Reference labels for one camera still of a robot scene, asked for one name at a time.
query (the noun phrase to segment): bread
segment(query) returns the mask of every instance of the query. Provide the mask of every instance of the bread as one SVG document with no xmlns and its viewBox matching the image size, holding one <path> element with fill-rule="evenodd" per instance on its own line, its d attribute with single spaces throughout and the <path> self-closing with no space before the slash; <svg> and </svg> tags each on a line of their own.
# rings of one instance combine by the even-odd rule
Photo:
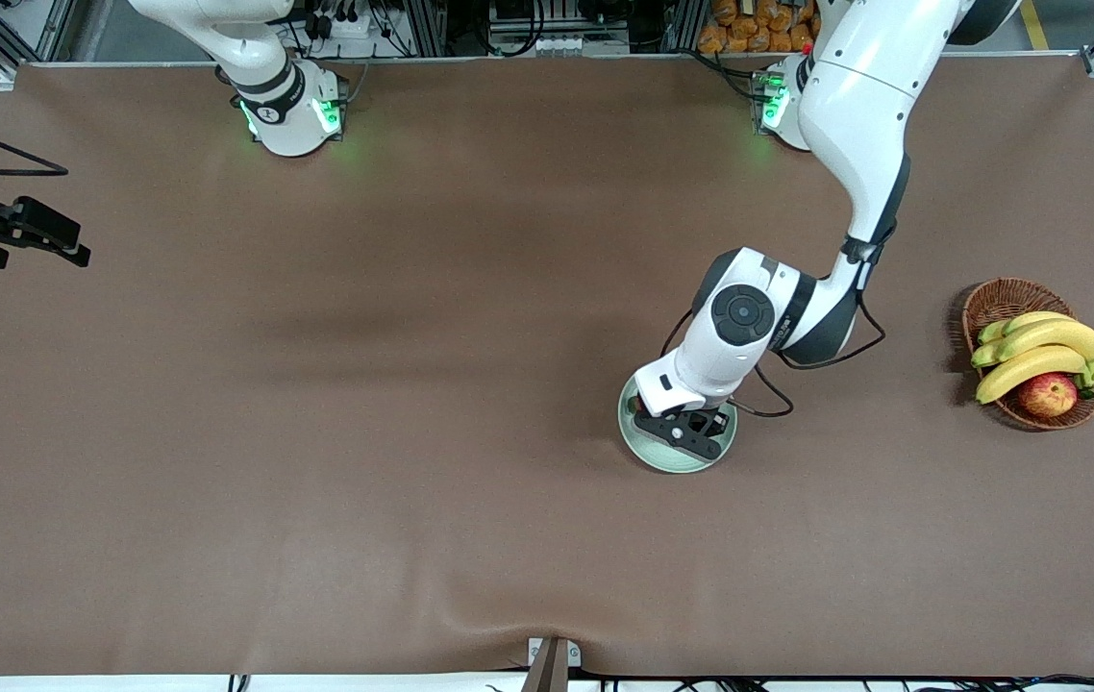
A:
<svg viewBox="0 0 1094 692">
<path fill-rule="evenodd" d="M 701 28 L 701 35 L 697 38 L 697 51 L 700 52 L 722 52 L 726 46 L 725 27 L 706 25 Z"/>
<path fill-rule="evenodd" d="M 777 0 L 757 0 L 757 23 L 761 26 L 770 26 L 770 22 L 783 13 L 781 4 Z"/>
<path fill-rule="evenodd" d="M 731 37 L 749 39 L 757 35 L 757 17 L 741 16 L 731 25 Z"/>
<path fill-rule="evenodd" d="M 757 33 L 748 39 L 748 52 L 764 52 L 770 49 L 770 30 L 759 27 Z"/>
<path fill-rule="evenodd" d="M 802 51 L 805 45 L 812 43 L 812 32 L 807 31 L 806 22 L 790 27 L 790 49 Z"/>
<path fill-rule="evenodd" d="M 790 35 L 784 31 L 771 31 L 770 52 L 790 52 Z"/>
<path fill-rule="evenodd" d="M 777 0 L 757 1 L 758 25 L 768 26 L 770 31 L 785 31 L 789 30 L 790 20 L 793 19 L 790 8 L 777 3 Z"/>
<path fill-rule="evenodd" d="M 731 22 L 740 19 L 740 5 L 735 0 L 713 0 L 713 19 L 722 26 L 731 26 Z"/>
</svg>

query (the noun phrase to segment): banana bunch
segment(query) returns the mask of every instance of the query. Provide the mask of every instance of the banana bunch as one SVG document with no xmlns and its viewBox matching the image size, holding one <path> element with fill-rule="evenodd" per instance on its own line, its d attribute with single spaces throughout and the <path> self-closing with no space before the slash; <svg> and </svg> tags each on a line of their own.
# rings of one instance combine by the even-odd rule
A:
<svg viewBox="0 0 1094 692">
<path fill-rule="evenodd" d="M 1073 373 L 1082 398 L 1094 397 L 1094 330 L 1070 316 L 1040 310 L 992 322 L 979 332 L 979 343 L 971 366 L 994 366 L 975 394 L 980 403 L 1049 372 Z"/>
</svg>

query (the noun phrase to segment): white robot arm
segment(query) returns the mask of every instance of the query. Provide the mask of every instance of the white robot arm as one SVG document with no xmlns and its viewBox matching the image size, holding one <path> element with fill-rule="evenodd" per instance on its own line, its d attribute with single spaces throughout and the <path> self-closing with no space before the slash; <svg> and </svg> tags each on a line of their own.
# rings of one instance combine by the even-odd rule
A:
<svg viewBox="0 0 1094 692">
<path fill-rule="evenodd" d="M 136 12 L 187 36 L 218 61 L 240 93 L 253 136 L 280 156 L 309 154 L 340 134 L 345 95 L 337 75 L 292 60 L 267 22 L 293 0 L 130 0 Z"/>
<path fill-rule="evenodd" d="M 1017 4 L 979 1 L 984 36 Z M 748 248 L 719 255 L 693 301 L 684 341 L 633 376 L 636 433 L 706 464 L 725 447 L 713 434 L 682 431 L 679 413 L 718 411 L 766 351 L 819 364 L 846 345 L 860 294 L 897 226 L 910 176 L 904 145 L 910 109 L 975 1 L 818 4 L 825 28 L 815 51 L 775 70 L 785 75 L 789 93 L 761 115 L 789 144 L 811 149 L 851 197 L 853 214 L 833 271 L 814 279 Z M 990 4 L 994 17 L 987 16 Z M 730 417 L 734 411 L 718 425 L 709 417 L 694 433 L 701 425 L 720 430 Z"/>
</svg>

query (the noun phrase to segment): fruit basket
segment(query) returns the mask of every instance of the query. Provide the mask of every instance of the fruit basket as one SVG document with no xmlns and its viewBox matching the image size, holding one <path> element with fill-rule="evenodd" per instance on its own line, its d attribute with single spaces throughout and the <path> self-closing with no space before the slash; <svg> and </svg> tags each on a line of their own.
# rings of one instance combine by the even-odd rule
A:
<svg viewBox="0 0 1094 692">
<path fill-rule="evenodd" d="M 1072 307 L 1051 290 L 1025 279 L 994 279 L 979 284 L 970 292 L 962 307 L 962 330 L 965 344 L 973 354 L 978 349 L 982 328 L 996 320 L 1014 318 L 1034 310 L 1051 310 L 1075 319 Z M 979 379 L 991 368 L 978 368 Z M 994 402 L 1019 425 L 1029 430 L 1067 430 L 1083 424 L 1094 415 L 1094 399 L 1079 400 L 1072 409 L 1051 419 L 1040 419 L 1022 408 L 1016 397 L 1001 397 Z"/>
</svg>

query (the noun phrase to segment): apple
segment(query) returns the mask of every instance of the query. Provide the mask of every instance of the apple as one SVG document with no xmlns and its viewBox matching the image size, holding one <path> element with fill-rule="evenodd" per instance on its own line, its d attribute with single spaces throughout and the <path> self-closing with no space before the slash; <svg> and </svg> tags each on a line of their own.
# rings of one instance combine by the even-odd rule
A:
<svg viewBox="0 0 1094 692">
<path fill-rule="evenodd" d="M 1019 386 L 1017 402 L 1032 415 L 1054 419 L 1067 413 L 1078 402 L 1078 386 L 1064 373 L 1044 373 Z"/>
</svg>

